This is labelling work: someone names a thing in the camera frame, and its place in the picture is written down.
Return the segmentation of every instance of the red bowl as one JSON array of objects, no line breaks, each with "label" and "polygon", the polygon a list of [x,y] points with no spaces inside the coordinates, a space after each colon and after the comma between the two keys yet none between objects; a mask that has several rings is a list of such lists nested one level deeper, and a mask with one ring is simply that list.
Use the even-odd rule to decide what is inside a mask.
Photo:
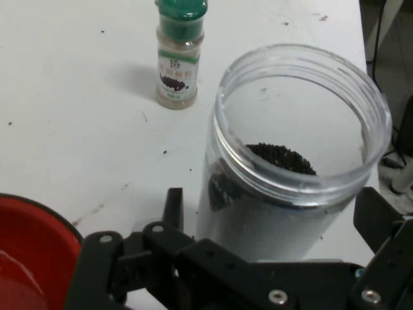
[{"label": "red bowl", "polygon": [[62,310],[81,240],[48,207],[0,194],[0,309]]}]

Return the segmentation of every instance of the black metal bracket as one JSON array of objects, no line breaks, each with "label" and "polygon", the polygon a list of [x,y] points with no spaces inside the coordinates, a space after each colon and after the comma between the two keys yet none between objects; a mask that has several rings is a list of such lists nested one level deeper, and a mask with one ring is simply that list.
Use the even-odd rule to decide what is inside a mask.
[{"label": "black metal bracket", "polygon": [[365,268],[247,263],[210,240],[183,234],[182,214],[182,189],[170,189],[162,222],[124,240],[116,232],[85,238],[65,309],[126,309],[127,292],[142,288],[177,310],[413,309],[413,221],[405,222],[374,189],[358,196],[354,214],[376,252]]}]

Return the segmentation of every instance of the dark speck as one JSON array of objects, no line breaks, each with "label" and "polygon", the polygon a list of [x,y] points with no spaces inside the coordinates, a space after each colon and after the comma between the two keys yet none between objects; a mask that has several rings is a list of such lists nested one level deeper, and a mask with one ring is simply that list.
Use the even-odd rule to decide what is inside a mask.
[{"label": "dark speck", "polygon": [[103,203],[100,203],[95,209],[93,209],[90,213],[91,214],[96,214],[98,213],[101,209],[103,209],[105,205]]},{"label": "dark speck", "polygon": [[80,224],[81,221],[82,221],[82,218],[78,218],[76,221],[72,222],[72,225],[74,227],[77,227]]}]

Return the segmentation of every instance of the spice jar label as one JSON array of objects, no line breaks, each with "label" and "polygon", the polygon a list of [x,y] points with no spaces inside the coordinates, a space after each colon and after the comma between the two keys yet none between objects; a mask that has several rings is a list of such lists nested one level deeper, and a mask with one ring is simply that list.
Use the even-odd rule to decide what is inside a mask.
[{"label": "spice jar label", "polygon": [[187,100],[195,95],[198,58],[158,50],[158,91],[172,100]]}]

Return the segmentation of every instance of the green cap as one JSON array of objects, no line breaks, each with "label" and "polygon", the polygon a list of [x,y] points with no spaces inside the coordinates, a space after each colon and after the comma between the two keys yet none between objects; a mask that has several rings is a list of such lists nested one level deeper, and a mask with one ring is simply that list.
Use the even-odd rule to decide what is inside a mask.
[{"label": "green cap", "polygon": [[190,41],[202,33],[207,0],[156,0],[155,4],[161,14],[161,29],[169,38]]}]

